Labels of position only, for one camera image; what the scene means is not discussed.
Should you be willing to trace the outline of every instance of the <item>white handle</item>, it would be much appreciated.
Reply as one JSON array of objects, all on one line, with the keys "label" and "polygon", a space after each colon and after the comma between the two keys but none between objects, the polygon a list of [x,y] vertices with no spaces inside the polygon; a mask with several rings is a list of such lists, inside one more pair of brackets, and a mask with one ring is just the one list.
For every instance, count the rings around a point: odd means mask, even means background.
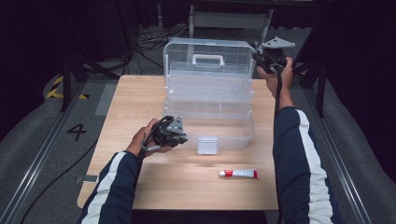
[{"label": "white handle", "polygon": [[193,54],[192,55],[192,64],[197,65],[197,59],[219,60],[219,66],[224,66],[224,60],[221,55]]}]

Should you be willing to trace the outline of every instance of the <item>tube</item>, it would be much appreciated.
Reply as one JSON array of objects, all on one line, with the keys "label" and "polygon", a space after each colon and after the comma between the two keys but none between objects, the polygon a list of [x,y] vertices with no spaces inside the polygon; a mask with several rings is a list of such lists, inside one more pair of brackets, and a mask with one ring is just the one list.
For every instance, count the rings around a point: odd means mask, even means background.
[{"label": "tube", "polygon": [[259,172],[257,169],[246,169],[246,170],[225,170],[219,172],[220,176],[231,177],[231,176],[239,176],[239,177],[249,177],[249,178],[259,178]]}]

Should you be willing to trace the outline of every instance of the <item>wooden table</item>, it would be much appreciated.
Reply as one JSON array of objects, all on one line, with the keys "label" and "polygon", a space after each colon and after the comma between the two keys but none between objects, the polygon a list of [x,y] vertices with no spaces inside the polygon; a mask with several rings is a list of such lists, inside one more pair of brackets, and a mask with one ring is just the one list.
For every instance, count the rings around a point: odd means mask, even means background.
[{"label": "wooden table", "polygon": [[[262,79],[253,80],[251,103],[255,135],[245,150],[198,155],[196,150],[154,154],[144,160],[134,209],[276,210],[272,156],[275,100]],[[140,127],[163,117],[164,78],[120,78],[87,175],[99,175],[114,153],[124,150]],[[219,177],[225,169],[256,168],[259,179]],[[84,183],[78,196],[82,207],[95,187]]]}]

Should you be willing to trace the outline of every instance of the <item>sleeve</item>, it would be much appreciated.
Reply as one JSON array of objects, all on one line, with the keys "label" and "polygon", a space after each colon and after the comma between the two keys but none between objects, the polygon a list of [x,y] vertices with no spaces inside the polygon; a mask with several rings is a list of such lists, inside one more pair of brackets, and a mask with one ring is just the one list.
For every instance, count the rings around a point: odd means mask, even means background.
[{"label": "sleeve", "polygon": [[116,153],[99,174],[99,182],[85,202],[78,223],[130,223],[136,170],[133,153]]},{"label": "sleeve", "polygon": [[279,208],[285,223],[343,223],[303,111],[282,108],[274,124]]}]

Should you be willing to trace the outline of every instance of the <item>white stripe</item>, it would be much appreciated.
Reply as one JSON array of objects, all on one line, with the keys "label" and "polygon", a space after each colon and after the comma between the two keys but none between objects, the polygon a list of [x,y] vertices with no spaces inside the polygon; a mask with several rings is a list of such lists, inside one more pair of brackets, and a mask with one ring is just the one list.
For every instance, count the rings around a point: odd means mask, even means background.
[{"label": "white stripe", "polygon": [[88,214],[84,217],[84,219],[82,219],[81,223],[92,224],[99,222],[102,205],[106,202],[108,193],[110,192],[110,187],[116,178],[117,169],[119,168],[120,161],[124,155],[126,155],[125,152],[119,152],[111,162],[107,175],[99,184],[97,193],[88,206]]},{"label": "white stripe", "polygon": [[320,157],[308,134],[309,121],[303,111],[297,110],[297,112],[300,115],[299,129],[311,172],[309,179],[309,223],[332,223],[332,205],[330,204],[329,189],[324,181],[327,175],[320,167]]}]

